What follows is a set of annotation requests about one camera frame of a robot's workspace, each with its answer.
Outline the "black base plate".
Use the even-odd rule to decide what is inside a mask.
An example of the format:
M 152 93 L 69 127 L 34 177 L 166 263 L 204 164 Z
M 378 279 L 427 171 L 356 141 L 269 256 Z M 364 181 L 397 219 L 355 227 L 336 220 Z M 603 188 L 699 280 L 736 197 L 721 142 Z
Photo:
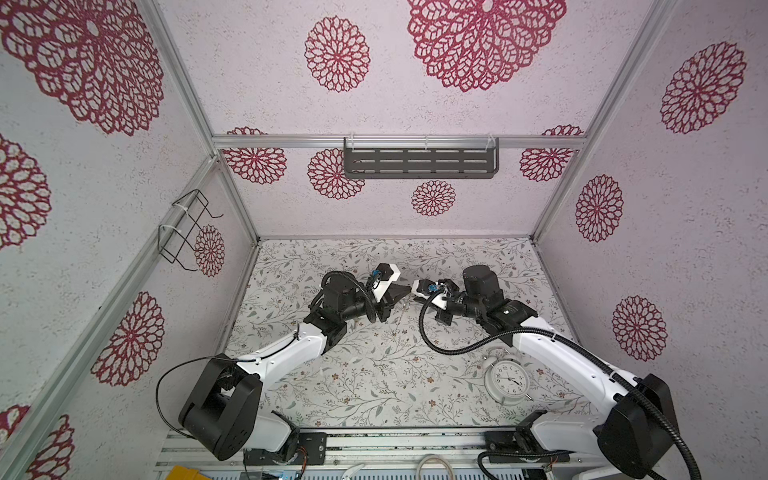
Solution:
M 484 434 L 487 459 L 491 463 L 551 463 L 569 461 L 568 450 L 548 450 L 533 435 L 522 430 L 493 430 Z
M 277 452 L 245 449 L 245 465 L 251 466 L 319 466 L 325 464 L 328 435 L 324 432 L 300 431 L 291 434 Z

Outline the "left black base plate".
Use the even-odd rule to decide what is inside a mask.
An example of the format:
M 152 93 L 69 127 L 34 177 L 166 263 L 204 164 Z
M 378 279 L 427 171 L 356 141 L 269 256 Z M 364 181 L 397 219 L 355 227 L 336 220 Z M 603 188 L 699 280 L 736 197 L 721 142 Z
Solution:
M 277 452 L 245 449 L 245 465 L 251 466 L 319 466 L 325 464 L 328 435 L 324 432 L 300 431 L 291 434 Z

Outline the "dark grey wall shelf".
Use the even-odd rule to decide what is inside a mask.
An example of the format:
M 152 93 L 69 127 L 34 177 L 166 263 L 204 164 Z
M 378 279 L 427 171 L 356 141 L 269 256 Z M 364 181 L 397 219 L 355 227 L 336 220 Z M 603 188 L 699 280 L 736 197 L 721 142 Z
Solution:
M 346 137 L 344 175 L 355 180 L 486 180 L 500 169 L 495 138 L 479 144 L 361 143 Z

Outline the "yellow object at bottom edge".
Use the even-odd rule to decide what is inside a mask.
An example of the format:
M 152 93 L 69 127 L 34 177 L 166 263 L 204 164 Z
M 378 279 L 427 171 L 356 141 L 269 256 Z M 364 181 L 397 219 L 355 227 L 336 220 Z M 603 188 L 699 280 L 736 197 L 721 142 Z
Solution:
M 174 466 L 166 476 L 166 480 L 211 480 L 197 469 Z

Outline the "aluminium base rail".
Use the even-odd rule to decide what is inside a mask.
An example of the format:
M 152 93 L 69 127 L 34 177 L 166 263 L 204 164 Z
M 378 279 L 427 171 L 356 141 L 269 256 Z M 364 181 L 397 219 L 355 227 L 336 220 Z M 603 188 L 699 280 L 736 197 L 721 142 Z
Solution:
M 477 456 L 486 451 L 483 434 L 489 427 L 456 428 L 312 428 L 328 435 L 325 464 L 308 466 L 306 479 L 447 479 L 450 465 L 457 479 L 482 479 Z M 293 479 L 301 466 L 245 466 L 243 454 L 219 461 L 190 439 L 170 434 L 162 445 L 148 479 L 164 479 L 174 466 L 197 469 L 211 479 L 248 479 L 266 471 Z M 573 454 L 569 461 L 551 463 L 491 463 L 485 468 L 500 479 L 623 479 L 604 459 Z

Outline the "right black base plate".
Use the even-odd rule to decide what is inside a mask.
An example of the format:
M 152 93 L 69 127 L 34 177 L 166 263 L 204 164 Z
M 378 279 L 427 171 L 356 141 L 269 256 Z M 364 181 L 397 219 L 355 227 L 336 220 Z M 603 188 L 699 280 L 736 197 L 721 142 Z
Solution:
M 487 459 L 491 463 L 551 463 L 569 461 L 568 450 L 548 450 L 533 435 L 522 430 L 493 430 L 484 434 Z

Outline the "white round alarm clock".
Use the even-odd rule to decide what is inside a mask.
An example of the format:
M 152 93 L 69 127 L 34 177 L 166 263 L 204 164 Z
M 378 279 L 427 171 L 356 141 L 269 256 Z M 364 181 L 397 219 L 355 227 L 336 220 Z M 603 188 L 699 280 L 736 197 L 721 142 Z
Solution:
M 532 380 L 519 354 L 492 349 L 485 355 L 482 369 L 485 389 L 499 405 L 533 401 Z

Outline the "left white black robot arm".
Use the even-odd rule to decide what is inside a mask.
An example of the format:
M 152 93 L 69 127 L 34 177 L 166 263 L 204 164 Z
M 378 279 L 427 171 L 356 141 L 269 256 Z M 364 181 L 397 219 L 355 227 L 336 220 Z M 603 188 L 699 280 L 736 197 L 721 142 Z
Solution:
M 289 335 L 250 354 L 206 358 L 178 420 L 188 437 L 218 460 L 242 450 L 260 450 L 275 463 L 300 455 L 300 429 L 284 415 L 260 410 L 264 390 L 293 370 L 328 353 L 344 338 L 351 320 L 364 316 L 385 322 L 411 289 L 399 282 L 400 269 L 377 265 L 365 281 L 347 271 L 330 271 Z

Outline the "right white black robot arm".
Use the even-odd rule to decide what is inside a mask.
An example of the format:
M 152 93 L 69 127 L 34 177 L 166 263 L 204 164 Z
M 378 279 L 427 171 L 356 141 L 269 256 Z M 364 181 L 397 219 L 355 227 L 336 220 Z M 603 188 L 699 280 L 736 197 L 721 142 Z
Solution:
M 466 268 L 463 281 L 458 286 L 449 279 L 418 280 L 412 287 L 421 309 L 434 309 L 438 322 L 448 325 L 456 316 L 466 317 L 486 332 L 485 339 L 451 355 L 500 340 L 544 364 L 598 411 L 588 421 L 538 415 L 526 427 L 534 456 L 590 453 L 630 478 L 655 477 L 656 463 L 681 438 L 667 383 L 653 374 L 640 378 L 622 370 L 561 335 L 532 307 L 507 298 L 488 266 Z

